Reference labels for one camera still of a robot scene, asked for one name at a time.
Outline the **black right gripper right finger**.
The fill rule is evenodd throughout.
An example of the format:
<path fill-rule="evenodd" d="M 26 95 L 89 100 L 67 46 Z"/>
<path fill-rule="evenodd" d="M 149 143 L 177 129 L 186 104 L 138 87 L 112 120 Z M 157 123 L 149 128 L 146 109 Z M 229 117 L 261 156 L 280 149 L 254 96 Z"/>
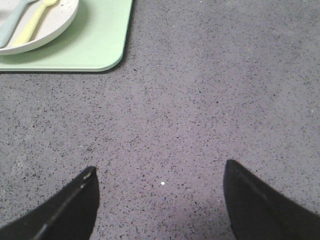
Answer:
<path fill-rule="evenodd" d="M 280 194 L 233 159 L 225 165 L 223 192 L 238 240 L 318 240 L 320 217 Z"/>

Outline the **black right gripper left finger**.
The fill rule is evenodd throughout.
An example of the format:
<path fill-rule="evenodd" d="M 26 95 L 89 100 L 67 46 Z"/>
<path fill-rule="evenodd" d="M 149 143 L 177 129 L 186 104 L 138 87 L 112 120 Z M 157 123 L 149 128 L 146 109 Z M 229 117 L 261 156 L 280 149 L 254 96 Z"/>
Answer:
<path fill-rule="evenodd" d="M 100 204 L 97 169 L 89 166 L 50 199 L 0 229 L 2 240 L 88 240 Z"/>

